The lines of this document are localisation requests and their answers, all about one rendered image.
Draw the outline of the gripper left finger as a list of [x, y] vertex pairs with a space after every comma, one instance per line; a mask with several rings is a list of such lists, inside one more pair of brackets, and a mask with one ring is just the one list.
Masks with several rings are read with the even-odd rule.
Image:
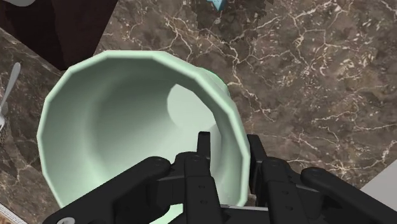
[[223, 224], [209, 170], [209, 132], [199, 132], [197, 150], [170, 163], [148, 157], [45, 219], [43, 224], [150, 224], [172, 205], [183, 212], [169, 224]]

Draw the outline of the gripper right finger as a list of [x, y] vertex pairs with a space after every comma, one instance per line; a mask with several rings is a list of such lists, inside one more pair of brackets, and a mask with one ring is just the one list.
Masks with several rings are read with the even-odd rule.
[[292, 170], [266, 155], [260, 138], [248, 135], [249, 186], [267, 207], [270, 224], [397, 224], [397, 211], [319, 167]]

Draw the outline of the pale green bowl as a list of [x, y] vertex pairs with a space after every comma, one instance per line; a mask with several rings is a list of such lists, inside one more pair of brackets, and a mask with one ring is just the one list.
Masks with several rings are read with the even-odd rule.
[[108, 50], [53, 87], [37, 141], [43, 176], [66, 207], [145, 158], [195, 151], [200, 132], [210, 134], [219, 201], [243, 206], [249, 142], [222, 79], [167, 52]]

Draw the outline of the light blue object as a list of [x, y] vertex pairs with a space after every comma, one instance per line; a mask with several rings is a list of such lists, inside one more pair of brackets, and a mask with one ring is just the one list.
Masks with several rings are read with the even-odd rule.
[[221, 11], [224, 9], [227, 0], [206, 0], [207, 2], [212, 3], [212, 5], [218, 10]]

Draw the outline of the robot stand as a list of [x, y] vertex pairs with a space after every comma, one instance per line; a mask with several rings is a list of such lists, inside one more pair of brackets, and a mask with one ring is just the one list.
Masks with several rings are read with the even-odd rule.
[[57, 69], [91, 57], [118, 0], [0, 0], [0, 28]]

